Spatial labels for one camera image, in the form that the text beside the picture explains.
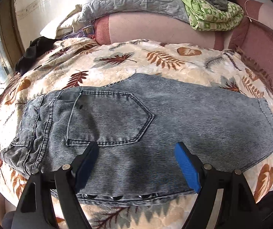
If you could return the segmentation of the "grey denim pants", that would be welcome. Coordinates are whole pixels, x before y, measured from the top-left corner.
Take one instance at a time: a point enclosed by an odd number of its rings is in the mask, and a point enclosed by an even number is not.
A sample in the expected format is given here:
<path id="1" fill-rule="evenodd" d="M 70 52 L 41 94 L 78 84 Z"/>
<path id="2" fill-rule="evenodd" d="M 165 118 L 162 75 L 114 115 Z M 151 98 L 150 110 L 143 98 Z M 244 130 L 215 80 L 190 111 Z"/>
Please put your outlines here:
<path id="1" fill-rule="evenodd" d="M 176 143 L 218 170 L 245 171 L 273 153 L 273 114 L 263 98 L 136 73 L 105 87 L 31 100 L 0 155 L 29 176 L 71 163 L 92 141 L 99 157 L 78 200 L 149 206 L 192 193 L 175 159 Z"/>

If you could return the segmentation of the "cream leaf-pattern blanket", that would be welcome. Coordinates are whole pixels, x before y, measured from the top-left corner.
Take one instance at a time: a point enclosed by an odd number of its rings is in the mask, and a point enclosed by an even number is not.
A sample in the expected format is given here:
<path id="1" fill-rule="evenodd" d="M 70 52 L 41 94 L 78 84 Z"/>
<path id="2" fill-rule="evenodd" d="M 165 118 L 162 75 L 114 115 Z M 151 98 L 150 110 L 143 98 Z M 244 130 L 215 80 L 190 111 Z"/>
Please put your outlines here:
<path id="1" fill-rule="evenodd" d="M 252 98 L 265 98 L 273 112 L 268 77 L 245 65 L 240 51 L 213 50 L 194 44 L 162 44 L 145 39 L 98 45 L 89 38 L 58 41 L 23 77 L 15 76 L 0 96 L 0 153 L 13 140 L 24 105 L 53 90 L 73 85 L 104 86 L 135 73 L 154 74 L 182 82 L 215 86 Z M 273 187 L 273 153 L 244 173 L 256 202 Z M 0 156 L 0 221 L 4 197 L 17 205 L 26 178 Z M 166 204 L 147 207 L 103 208 L 82 205 L 94 228 L 179 228 L 196 195 L 181 196 Z"/>

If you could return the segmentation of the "green patterned cloth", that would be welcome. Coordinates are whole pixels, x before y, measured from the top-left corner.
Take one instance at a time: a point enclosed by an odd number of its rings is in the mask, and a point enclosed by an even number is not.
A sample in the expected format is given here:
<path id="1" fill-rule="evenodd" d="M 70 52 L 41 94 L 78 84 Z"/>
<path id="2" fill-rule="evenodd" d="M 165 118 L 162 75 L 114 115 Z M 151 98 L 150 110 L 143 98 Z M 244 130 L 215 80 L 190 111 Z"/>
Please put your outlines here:
<path id="1" fill-rule="evenodd" d="M 205 0 L 182 0 L 185 5 L 189 24 L 198 31 L 230 31 L 237 27 L 244 10 L 240 5 L 229 2 L 221 11 Z"/>

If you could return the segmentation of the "black garment on blanket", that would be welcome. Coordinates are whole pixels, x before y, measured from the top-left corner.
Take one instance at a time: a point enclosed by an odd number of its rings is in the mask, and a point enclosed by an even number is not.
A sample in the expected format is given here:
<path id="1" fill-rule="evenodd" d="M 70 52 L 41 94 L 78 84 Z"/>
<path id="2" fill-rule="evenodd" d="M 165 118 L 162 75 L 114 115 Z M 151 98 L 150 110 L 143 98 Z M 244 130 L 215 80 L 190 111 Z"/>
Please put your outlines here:
<path id="1" fill-rule="evenodd" d="M 36 38 L 30 42 L 24 55 L 19 59 L 15 65 L 15 72 L 24 75 L 35 64 L 37 58 L 50 51 L 54 47 L 57 39 L 49 39 L 44 36 Z"/>

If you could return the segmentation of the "blue small box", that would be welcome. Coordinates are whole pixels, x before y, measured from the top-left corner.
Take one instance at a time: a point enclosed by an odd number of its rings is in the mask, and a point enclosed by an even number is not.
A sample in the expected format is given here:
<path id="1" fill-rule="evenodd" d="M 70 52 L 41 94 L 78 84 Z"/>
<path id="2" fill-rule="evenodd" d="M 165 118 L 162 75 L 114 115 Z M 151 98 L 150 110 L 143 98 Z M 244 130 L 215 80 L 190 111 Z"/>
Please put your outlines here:
<path id="1" fill-rule="evenodd" d="M 88 37 L 88 38 L 95 35 L 93 25 L 86 26 L 86 27 L 82 28 L 82 31 L 83 31 L 83 34 L 85 35 L 85 37 Z"/>

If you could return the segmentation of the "cream pillow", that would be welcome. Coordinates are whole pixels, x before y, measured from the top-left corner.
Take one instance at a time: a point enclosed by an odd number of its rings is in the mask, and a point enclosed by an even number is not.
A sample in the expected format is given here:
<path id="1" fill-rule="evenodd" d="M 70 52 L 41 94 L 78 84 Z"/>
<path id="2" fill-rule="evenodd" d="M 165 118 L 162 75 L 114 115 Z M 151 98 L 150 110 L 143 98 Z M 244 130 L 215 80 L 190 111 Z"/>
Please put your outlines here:
<path id="1" fill-rule="evenodd" d="M 72 33 L 81 11 L 82 5 L 77 4 L 67 15 L 64 12 L 58 15 L 41 30 L 40 36 L 61 39 L 65 34 Z"/>

